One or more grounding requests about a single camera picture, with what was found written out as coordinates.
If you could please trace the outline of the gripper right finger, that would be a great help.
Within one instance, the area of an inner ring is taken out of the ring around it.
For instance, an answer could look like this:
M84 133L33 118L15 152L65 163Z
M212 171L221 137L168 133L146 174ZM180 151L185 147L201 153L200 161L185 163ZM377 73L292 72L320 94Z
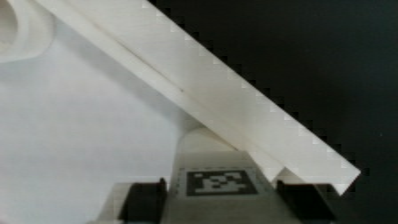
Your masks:
M303 224L347 224L335 202L338 193L329 184L278 181L278 193Z

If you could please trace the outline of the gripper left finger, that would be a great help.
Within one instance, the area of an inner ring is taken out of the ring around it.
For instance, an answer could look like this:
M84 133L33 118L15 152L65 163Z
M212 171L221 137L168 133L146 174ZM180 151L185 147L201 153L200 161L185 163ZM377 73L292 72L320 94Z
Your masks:
M98 218L88 224L160 224L168 200L168 181L118 183Z

